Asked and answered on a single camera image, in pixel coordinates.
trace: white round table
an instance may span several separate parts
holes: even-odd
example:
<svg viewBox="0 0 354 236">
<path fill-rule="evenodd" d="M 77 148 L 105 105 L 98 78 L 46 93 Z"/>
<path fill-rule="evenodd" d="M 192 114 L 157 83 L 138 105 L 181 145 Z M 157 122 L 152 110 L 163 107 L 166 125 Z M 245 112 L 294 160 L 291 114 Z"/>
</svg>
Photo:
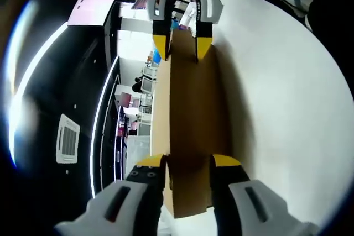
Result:
<svg viewBox="0 0 354 236">
<path fill-rule="evenodd" d="M 264 0 L 222 0 L 214 26 L 234 155 L 289 212 L 323 225 L 354 177 L 354 102 L 313 34 Z"/>
</svg>

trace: ceiling air conditioner vent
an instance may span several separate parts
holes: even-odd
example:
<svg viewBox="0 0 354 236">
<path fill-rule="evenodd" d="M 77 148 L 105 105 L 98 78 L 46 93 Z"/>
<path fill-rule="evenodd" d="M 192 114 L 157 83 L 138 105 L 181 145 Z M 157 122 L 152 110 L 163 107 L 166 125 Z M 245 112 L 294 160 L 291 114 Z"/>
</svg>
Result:
<svg viewBox="0 0 354 236">
<path fill-rule="evenodd" d="M 69 117 L 60 116 L 56 137 L 56 162 L 61 164 L 77 163 L 80 126 Z"/>
</svg>

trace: desk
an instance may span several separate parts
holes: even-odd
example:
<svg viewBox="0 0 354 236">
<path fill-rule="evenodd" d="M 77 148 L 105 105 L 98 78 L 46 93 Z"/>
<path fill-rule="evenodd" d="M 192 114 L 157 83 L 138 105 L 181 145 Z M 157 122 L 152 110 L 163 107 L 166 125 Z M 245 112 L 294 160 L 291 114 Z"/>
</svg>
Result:
<svg viewBox="0 0 354 236">
<path fill-rule="evenodd" d="M 354 104 L 331 55 L 263 0 L 221 0 L 214 46 L 232 116 L 234 155 L 302 221 L 322 225 L 354 173 Z"/>
</svg>

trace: brown cardboard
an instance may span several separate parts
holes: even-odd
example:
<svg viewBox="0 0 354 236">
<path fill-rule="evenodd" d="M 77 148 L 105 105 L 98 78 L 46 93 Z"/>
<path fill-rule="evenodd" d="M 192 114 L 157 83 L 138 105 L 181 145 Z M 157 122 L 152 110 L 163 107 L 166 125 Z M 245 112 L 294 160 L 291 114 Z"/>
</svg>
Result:
<svg viewBox="0 0 354 236">
<path fill-rule="evenodd" d="M 214 47 L 196 64 L 190 33 L 174 31 L 172 40 L 169 61 L 157 74 L 152 153 L 170 154 L 164 204 L 180 218 L 211 205 L 209 156 L 230 155 L 231 135 Z"/>
</svg>

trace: white table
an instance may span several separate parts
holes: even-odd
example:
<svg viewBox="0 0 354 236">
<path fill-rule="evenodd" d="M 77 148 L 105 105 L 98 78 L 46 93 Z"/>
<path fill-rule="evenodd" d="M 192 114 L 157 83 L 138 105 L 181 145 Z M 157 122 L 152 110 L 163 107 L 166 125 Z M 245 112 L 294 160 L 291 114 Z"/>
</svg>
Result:
<svg viewBox="0 0 354 236">
<path fill-rule="evenodd" d="M 322 225 L 354 177 L 354 104 L 316 37 L 263 0 L 222 0 L 214 45 L 234 152 L 289 212 Z"/>
</svg>

